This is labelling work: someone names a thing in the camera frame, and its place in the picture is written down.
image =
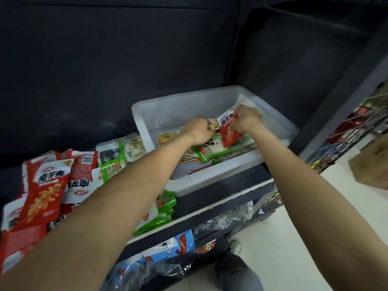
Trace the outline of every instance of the person's left arm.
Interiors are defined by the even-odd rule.
[[[213,135],[207,125],[187,122],[177,137],[98,188],[0,278],[0,290],[99,290],[183,153]]]

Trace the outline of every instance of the floor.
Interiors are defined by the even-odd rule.
[[[388,191],[365,186],[353,179],[347,161],[359,151],[353,148],[322,173],[369,222],[388,244]],[[265,291],[331,290],[318,272],[284,206],[266,221],[236,234],[244,247],[241,255],[259,275]],[[216,291],[214,266],[210,265],[167,289],[168,291]]]

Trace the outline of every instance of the shoe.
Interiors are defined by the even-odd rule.
[[[233,254],[240,256],[243,253],[243,245],[239,240],[233,240],[229,246]]]

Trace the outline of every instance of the white plastic bin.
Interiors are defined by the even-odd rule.
[[[287,118],[241,86],[221,87],[140,101],[132,106],[132,113],[144,147],[147,152],[150,152],[158,147],[156,134],[179,132],[185,122],[193,117],[218,117],[237,101],[256,107],[263,115],[264,124],[286,145],[289,145],[298,133],[298,128]],[[164,188],[175,192],[175,195],[180,197],[262,162],[263,157],[260,152],[254,150],[191,175],[186,173],[207,166],[210,162],[180,163]]]

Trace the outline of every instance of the leg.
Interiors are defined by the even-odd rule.
[[[257,274],[230,251],[218,261],[215,269],[218,285],[223,291],[263,291]]]

